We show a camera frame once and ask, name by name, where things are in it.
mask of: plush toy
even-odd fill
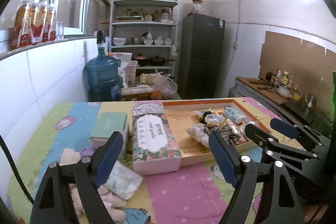
[[[61,158],[60,165],[68,165],[77,163],[81,159],[79,152],[75,152],[73,149],[66,148],[64,149]],[[70,184],[71,189],[71,197],[73,200],[73,205],[75,207],[75,211],[77,216],[80,216],[81,213],[85,213],[83,210],[83,205],[81,199],[79,197],[78,189],[76,184]],[[105,186],[100,186],[98,188],[98,193],[101,197],[101,200],[104,202],[104,205],[112,217],[113,221],[119,222],[124,221],[126,218],[126,214],[122,210],[117,210],[115,208],[122,208],[126,205],[126,201],[122,198],[114,195],[110,190],[108,190]]]

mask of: metal shelf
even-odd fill
[[[160,6],[173,8],[179,3],[172,0],[112,0],[115,6],[127,6],[127,5],[138,5],[138,6]]]
[[[173,66],[144,66],[136,67],[136,69],[173,69]]]
[[[121,45],[121,46],[111,46],[111,48],[131,48],[131,47],[161,47],[161,48],[171,48],[173,45]]]
[[[113,27],[118,27],[118,26],[160,26],[160,27],[174,27],[176,26],[175,23],[164,23],[164,22],[154,22],[154,21],[127,21],[127,22],[112,22],[111,25]]]

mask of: blue gripper pad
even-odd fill
[[[233,146],[226,144],[217,131],[210,134],[209,147],[225,181],[236,188],[239,183],[236,173],[240,171],[239,153]]]
[[[96,176],[93,184],[96,188],[99,188],[100,185],[107,182],[122,148],[123,135],[116,131],[111,135],[104,146],[101,146],[96,150],[96,152],[103,153],[103,155],[98,155],[101,159],[97,166],[94,167]]]
[[[281,134],[285,135],[290,139],[296,139],[299,136],[299,132],[297,131],[296,127],[279,120],[278,118],[273,118],[269,125],[272,129],[280,132]]]

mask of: colorful tablecloth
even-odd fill
[[[249,111],[261,113],[263,123],[276,117],[252,98],[237,98],[249,103]],[[19,161],[18,170],[33,197],[43,174],[52,161],[58,161],[65,148],[82,151],[90,146],[89,136],[95,122],[104,112],[127,112],[142,102],[64,103],[57,105],[35,131]],[[274,132],[282,143],[300,147],[294,141]],[[260,161],[261,149],[243,151]],[[130,156],[123,164],[131,168]],[[258,208],[262,183],[257,184],[254,199],[246,220],[252,224]],[[225,182],[214,160],[181,168],[177,172],[147,176],[135,195],[127,201],[125,224],[144,224],[147,216],[157,224],[217,224],[221,219],[234,188]],[[11,178],[7,191],[7,207],[21,223],[29,223],[32,205],[21,191],[16,179]],[[88,223],[85,215],[81,223]]]

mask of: kettle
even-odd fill
[[[315,104],[319,105],[319,103],[316,100],[315,95],[311,94],[309,100],[307,99],[307,94],[306,94],[306,105],[308,108],[314,108]]]

